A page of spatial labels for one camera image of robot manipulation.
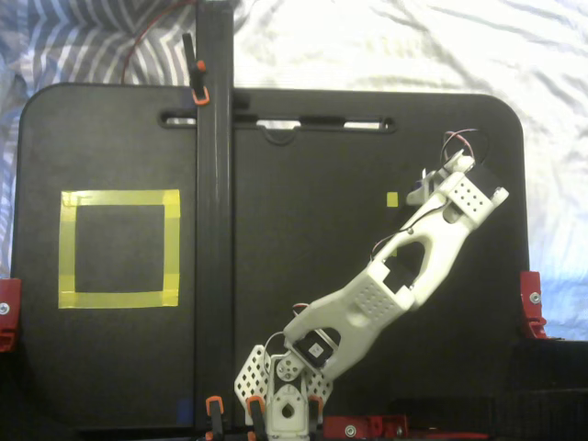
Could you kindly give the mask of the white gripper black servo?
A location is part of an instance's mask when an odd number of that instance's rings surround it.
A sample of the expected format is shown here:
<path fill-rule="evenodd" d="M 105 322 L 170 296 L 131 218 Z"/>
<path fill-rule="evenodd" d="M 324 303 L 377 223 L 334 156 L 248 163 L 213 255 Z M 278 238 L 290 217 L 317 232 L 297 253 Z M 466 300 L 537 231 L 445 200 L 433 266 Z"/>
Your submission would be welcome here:
<path fill-rule="evenodd" d="M 465 153 L 455 153 L 432 177 L 432 182 L 416 182 L 406 197 L 409 206 L 422 206 L 442 182 L 456 172 L 465 174 L 476 164 L 475 159 Z"/>

